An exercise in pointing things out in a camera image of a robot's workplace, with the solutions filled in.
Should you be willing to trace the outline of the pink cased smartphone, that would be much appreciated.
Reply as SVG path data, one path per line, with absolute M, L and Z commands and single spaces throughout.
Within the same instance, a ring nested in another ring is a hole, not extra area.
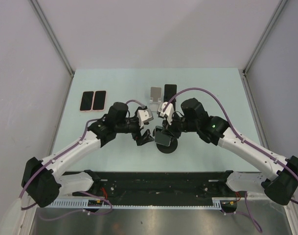
M 92 105 L 93 111 L 103 111 L 105 108 L 106 91 L 96 91 Z
M 93 91 L 83 92 L 79 109 L 81 112 L 90 111 L 92 109 L 93 96 Z

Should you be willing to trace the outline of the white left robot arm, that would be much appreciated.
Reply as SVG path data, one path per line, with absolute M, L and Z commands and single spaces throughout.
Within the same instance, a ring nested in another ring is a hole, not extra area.
M 29 159 L 23 173 L 22 191 L 2 219 L 0 235 L 19 234 L 24 211 L 35 205 L 43 208 L 58 196 L 74 192 L 98 194 L 100 183 L 91 171 L 68 176 L 64 173 L 86 155 L 114 140 L 117 134 L 131 134 L 138 146 L 153 141 L 149 130 L 141 133 L 153 120 L 152 111 L 140 105 L 134 116 L 129 114 L 127 103 L 116 102 L 101 118 L 88 120 L 83 134 L 69 146 L 41 160 Z

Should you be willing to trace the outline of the black round base phone stand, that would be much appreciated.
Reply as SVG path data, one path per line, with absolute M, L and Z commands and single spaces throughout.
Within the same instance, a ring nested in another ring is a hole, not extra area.
M 156 143 L 156 147 L 161 153 L 171 154 L 171 153 L 175 152 L 175 150 L 177 149 L 178 140 L 173 138 L 171 140 L 169 146 L 165 146 L 165 145 L 161 145 L 161 144 Z

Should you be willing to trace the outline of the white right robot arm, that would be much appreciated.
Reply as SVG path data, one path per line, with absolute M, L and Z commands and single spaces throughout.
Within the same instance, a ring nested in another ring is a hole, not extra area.
M 218 191 L 230 196 L 235 191 L 263 193 L 280 205 L 288 205 L 298 187 L 298 158 L 284 157 L 232 129 L 223 118 L 209 116 L 202 103 L 191 98 L 181 104 L 182 117 L 175 116 L 172 103 L 160 104 L 158 114 L 164 118 L 163 133 L 179 138 L 183 132 L 195 132 L 206 143 L 211 143 L 236 154 L 258 169 L 257 173 L 227 172 L 219 182 Z

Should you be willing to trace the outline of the black folding phone stand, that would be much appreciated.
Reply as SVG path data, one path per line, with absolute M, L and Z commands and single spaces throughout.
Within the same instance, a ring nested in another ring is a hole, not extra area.
M 163 101 L 169 102 L 170 99 L 177 93 L 177 85 L 176 84 L 165 84 L 164 85 L 164 96 Z

